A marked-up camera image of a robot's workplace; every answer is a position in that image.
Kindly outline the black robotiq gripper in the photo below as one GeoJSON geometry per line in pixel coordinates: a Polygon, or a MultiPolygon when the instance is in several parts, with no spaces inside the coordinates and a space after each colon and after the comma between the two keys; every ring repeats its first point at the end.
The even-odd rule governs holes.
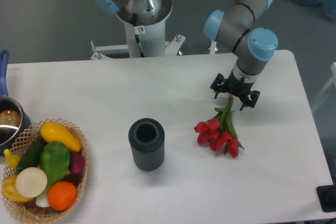
{"type": "Polygon", "coordinates": [[[210,89],[215,93],[214,99],[216,99],[220,93],[227,92],[239,97],[242,102],[239,110],[242,111],[245,107],[254,108],[258,101],[260,91],[251,91],[253,85],[254,82],[247,83],[244,78],[238,80],[234,75],[230,75],[228,79],[226,79],[221,73],[218,73],[210,89]]]}

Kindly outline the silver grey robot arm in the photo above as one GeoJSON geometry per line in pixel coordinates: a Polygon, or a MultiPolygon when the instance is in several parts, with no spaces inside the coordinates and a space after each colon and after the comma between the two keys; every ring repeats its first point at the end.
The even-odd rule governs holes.
{"type": "MultiPolygon", "coordinates": [[[[95,0],[107,13],[123,21],[129,55],[132,58],[164,56],[165,21],[172,0],[95,0]]],[[[259,91],[252,90],[256,79],[278,46],[269,29],[254,28],[255,21],[272,0],[234,0],[228,12],[216,10],[205,22],[204,34],[229,49],[237,61],[228,77],[218,74],[211,85],[215,93],[238,97],[243,107],[254,107],[259,91]]]]}

